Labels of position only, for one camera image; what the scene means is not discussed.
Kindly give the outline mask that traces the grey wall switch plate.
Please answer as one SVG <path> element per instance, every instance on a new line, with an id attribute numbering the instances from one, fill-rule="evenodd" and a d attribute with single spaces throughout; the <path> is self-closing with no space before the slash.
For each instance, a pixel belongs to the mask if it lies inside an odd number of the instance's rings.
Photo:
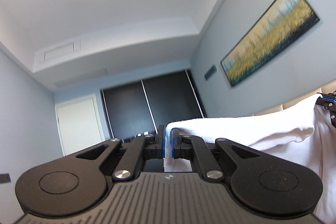
<path id="1" fill-rule="evenodd" d="M 205 73 L 204 78 L 206 81 L 210 79 L 210 77 L 217 71 L 216 65 L 212 65 L 210 69 Z"/>

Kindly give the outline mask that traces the black sliding wardrobe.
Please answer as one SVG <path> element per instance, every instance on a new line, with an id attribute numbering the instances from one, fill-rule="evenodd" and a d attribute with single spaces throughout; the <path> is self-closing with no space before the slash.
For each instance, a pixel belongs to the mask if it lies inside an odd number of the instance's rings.
<path id="1" fill-rule="evenodd" d="M 207 114 L 189 70 L 100 91 L 110 136 L 132 138 L 160 125 Z"/>

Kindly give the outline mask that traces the framed yellow field painting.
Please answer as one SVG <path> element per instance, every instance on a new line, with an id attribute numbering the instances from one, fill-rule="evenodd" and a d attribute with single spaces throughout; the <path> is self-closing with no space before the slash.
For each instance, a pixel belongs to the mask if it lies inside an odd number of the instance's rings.
<path id="1" fill-rule="evenodd" d="M 229 85 L 250 77 L 319 21 L 306 0 L 274 0 L 220 61 Z"/>

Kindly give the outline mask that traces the cream sweatshirt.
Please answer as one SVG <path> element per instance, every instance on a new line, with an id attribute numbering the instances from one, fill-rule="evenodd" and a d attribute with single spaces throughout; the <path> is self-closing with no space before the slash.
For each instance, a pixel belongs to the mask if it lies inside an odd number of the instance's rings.
<path id="1" fill-rule="evenodd" d="M 314 213 L 324 223 L 335 223 L 335 127 L 331 125 L 329 112 L 316 104 L 318 97 L 319 94 L 314 94 L 288 109 L 265 115 L 169 123 L 164 170 L 191 170 L 187 160 L 172 156 L 172 129 L 199 136 L 207 143 L 226 138 L 313 170 L 323 182 L 323 194 Z"/>

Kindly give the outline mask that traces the beige padded headboard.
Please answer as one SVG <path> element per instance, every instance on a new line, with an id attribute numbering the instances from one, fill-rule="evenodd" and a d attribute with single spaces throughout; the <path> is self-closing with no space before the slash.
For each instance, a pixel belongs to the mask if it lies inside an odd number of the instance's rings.
<path id="1" fill-rule="evenodd" d="M 297 104 L 298 102 L 308 98 L 308 97 L 311 97 L 312 95 L 314 94 L 317 94 L 317 93 L 323 93 L 323 94 L 329 94 L 329 93 L 333 93 L 335 92 L 335 88 L 336 88 L 336 80 L 333 80 L 321 87 L 318 87 L 304 95 L 301 95 L 297 98 L 294 98 L 288 102 L 285 102 L 285 103 L 281 103 L 280 105 L 277 105 L 277 106 L 273 106 L 272 108 L 269 108 L 267 110 L 263 110 L 259 113 L 256 113 L 256 114 L 252 114 L 252 116 L 258 116 L 258 115 L 265 115 L 265 114 L 270 114 L 270 113 L 276 113 L 276 112 L 279 112 L 279 111 L 282 111 L 282 110 L 285 110 L 285 109 L 288 109 L 292 106 L 294 106 L 295 104 Z"/>

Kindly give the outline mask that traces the white room door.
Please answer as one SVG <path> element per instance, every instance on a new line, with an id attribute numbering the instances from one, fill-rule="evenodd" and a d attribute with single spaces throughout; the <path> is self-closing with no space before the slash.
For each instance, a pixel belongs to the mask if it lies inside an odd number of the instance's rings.
<path id="1" fill-rule="evenodd" d="M 63 155 L 105 141 L 95 95 L 56 104 L 55 112 Z"/>

